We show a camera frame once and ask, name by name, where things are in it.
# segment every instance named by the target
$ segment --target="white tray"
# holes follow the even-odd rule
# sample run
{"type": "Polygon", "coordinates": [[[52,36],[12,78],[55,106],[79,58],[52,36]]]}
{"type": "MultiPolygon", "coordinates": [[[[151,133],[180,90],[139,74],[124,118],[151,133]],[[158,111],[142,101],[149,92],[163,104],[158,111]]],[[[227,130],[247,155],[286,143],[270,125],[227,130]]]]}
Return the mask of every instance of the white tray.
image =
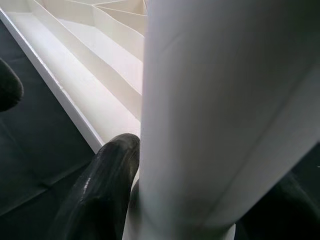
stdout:
{"type": "Polygon", "coordinates": [[[96,152],[140,135],[143,0],[0,0],[0,19],[96,152]]]}

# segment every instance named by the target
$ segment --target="white tube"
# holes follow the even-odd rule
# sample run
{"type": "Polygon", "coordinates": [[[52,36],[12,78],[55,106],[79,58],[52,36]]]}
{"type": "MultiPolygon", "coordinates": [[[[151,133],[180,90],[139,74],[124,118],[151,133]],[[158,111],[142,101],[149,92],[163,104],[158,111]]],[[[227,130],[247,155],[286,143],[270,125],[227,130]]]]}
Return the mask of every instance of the white tube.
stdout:
{"type": "Polygon", "coordinates": [[[319,7],[149,3],[141,221],[129,211],[124,239],[232,239],[228,229],[319,139],[320,85],[311,71],[320,15],[311,2],[319,7]],[[311,113],[309,127],[299,111],[311,113]]]}

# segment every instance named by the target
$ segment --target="white panel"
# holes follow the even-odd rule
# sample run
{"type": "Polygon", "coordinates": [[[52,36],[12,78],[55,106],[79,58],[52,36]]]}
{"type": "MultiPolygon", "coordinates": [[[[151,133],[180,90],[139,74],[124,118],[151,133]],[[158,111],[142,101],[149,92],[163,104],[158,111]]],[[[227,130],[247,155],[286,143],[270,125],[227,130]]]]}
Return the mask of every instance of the white panel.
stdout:
{"type": "Polygon", "coordinates": [[[102,11],[109,14],[117,21],[127,25],[128,27],[136,30],[138,33],[144,35],[146,31],[147,16],[115,9],[99,7],[102,11]]]}
{"type": "Polygon", "coordinates": [[[143,61],[145,38],[98,8],[93,9],[95,25],[127,51],[143,61]]]}

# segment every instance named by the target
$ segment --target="black surface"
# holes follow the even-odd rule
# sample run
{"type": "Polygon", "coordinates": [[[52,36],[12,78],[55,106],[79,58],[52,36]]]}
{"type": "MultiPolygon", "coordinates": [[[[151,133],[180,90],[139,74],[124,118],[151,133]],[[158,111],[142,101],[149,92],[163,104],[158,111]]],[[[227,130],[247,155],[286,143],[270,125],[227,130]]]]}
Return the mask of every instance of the black surface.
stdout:
{"type": "Polygon", "coordinates": [[[0,112],[0,239],[43,240],[94,153],[2,22],[0,58],[24,86],[0,112]]]}

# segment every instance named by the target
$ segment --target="dark fabric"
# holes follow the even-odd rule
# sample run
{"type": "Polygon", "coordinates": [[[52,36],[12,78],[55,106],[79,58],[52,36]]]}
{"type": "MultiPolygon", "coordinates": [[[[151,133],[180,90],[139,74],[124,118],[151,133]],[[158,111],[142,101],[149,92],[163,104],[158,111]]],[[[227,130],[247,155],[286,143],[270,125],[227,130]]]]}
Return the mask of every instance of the dark fabric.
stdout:
{"type": "Polygon", "coordinates": [[[320,144],[237,223],[235,240],[319,239],[320,144]]]}
{"type": "Polygon", "coordinates": [[[122,134],[95,155],[59,210],[48,240],[121,240],[140,140],[122,134]]]}
{"type": "Polygon", "coordinates": [[[0,112],[13,108],[21,100],[24,88],[9,65],[0,58],[0,112]]]}
{"type": "Polygon", "coordinates": [[[24,86],[0,112],[0,239],[43,240],[94,153],[2,22],[0,58],[24,86]]]}

